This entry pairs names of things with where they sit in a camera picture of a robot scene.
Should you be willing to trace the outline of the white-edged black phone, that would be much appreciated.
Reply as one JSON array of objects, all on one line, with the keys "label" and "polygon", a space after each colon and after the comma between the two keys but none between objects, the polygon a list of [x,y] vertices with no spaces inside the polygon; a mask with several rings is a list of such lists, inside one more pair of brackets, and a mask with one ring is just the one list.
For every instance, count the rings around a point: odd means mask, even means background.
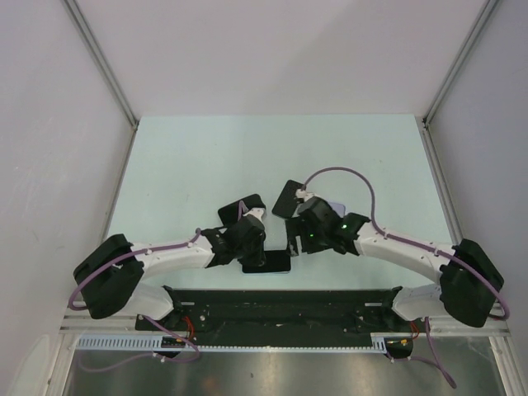
[{"label": "white-edged black phone", "polygon": [[261,257],[253,255],[239,262],[244,274],[287,273],[291,270],[291,257],[282,250],[264,251]]}]

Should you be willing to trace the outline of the light blue phone case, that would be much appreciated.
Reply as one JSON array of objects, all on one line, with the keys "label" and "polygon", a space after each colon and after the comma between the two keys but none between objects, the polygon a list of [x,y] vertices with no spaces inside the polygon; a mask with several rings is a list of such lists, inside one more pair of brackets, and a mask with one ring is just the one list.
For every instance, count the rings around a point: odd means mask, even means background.
[{"label": "light blue phone case", "polygon": [[243,274],[246,276],[285,276],[290,274],[290,271],[250,271]]}]

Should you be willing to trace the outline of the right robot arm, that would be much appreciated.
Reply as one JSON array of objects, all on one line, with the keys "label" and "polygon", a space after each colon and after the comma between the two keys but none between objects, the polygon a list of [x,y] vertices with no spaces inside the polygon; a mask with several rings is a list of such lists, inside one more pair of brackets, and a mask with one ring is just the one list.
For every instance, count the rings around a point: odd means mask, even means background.
[{"label": "right robot arm", "polygon": [[472,328],[481,328],[493,317],[504,279],[472,240],[451,246],[391,233],[372,217],[339,214],[328,201],[305,191],[294,194],[284,216],[294,254],[333,250],[371,257],[430,281],[394,291],[389,305],[380,310],[380,320],[390,331],[399,331],[418,318],[442,314]]}]

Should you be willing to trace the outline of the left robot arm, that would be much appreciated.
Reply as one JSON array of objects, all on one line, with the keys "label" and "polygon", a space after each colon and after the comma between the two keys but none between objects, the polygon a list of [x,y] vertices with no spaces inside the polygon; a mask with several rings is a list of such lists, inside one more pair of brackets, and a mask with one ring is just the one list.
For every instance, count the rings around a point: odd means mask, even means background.
[{"label": "left robot arm", "polygon": [[164,329],[174,329],[181,323],[182,309],[167,287],[145,281],[174,271],[224,266],[234,260],[263,265],[263,216],[264,209],[251,209],[225,231],[197,229],[195,236],[179,243],[130,243],[124,234],[113,235],[74,270],[77,287],[68,307],[86,310],[93,319],[141,315]]}]

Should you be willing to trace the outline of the green-edged black phone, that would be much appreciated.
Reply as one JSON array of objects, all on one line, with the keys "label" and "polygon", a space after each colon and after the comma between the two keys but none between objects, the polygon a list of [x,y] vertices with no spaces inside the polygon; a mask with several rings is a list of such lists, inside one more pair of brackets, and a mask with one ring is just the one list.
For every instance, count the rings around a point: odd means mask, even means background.
[{"label": "green-edged black phone", "polygon": [[272,214],[281,219],[292,218],[299,204],[296,192],[302,187],[302,183],[288,180],[271,210]]}]

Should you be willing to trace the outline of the black phone case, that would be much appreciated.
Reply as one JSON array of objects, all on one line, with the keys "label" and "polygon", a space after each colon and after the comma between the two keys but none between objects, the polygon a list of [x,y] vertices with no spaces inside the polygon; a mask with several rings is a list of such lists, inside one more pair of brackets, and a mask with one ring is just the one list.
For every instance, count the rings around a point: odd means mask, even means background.
[{"label": "black phone case", "polygon": [[229,227],[239,221],[249,210],[265,209],[266,205],[258,194],[251,194],[218,209],[218,216],[223,226]]}]

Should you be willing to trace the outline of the purple phone case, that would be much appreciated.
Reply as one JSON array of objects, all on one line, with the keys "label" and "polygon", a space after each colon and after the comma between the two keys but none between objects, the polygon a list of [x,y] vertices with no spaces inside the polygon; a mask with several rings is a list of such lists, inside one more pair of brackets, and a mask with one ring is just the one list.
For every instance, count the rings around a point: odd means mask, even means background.
[{"label": "purple phone case", "polygon": [[344,217],[345,214],[346,214],[346,206],[344,206],[343,204],[341,203],[337,203],[337,202],[330,202],[329,203],[331,208],[340,216],[340,217]]}]

